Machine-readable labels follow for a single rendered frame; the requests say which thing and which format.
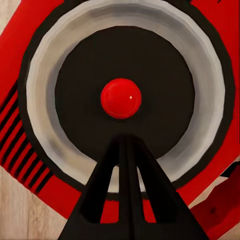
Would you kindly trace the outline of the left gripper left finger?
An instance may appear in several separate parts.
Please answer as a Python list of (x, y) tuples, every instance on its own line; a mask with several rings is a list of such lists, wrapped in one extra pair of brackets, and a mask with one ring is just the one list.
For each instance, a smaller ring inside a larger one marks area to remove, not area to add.
[[(119, 164), (118, 222), (100, 223)], [(57, 240), (133, 240), (126, 134), (109, 140)]]

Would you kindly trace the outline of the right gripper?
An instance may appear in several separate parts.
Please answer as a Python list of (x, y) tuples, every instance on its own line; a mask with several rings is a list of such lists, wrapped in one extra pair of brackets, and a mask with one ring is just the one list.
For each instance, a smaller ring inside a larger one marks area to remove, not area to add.
[(222, 175), (220, 175), (220, 176), (229, 178), (229, 177), (231, 176), (231, 174), (233, 173), (233, 171), (235, 170), (236, 166), (239, 165), (239, 164), (240, 164), (240, 161), (234, 162), (234, 163), (231, 164), (230, 167), (228, 167), (228, 168), (226, 169), (226, 171), (225, 171)]

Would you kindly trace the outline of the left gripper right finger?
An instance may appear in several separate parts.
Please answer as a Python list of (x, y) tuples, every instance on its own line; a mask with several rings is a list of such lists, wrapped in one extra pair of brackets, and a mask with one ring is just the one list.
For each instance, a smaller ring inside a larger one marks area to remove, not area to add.
[[(210, 240), (145, 142), (125, 134), (133, 240)], [(156, 223), (145, 220), (139, 168)]]

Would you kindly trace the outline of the radio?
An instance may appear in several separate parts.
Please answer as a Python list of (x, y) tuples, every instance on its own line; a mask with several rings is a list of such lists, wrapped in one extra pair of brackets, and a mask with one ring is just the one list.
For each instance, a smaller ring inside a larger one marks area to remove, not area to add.
[[(69, 219), (122, 133), (187, 206), (240, 157), (240, 0), (22, 0), (0, 35), (0, 166)], [(240, 164), (190, 211), (209, 240), (236, 226)], [(119, 164), (100, 223), (118, 221)]]

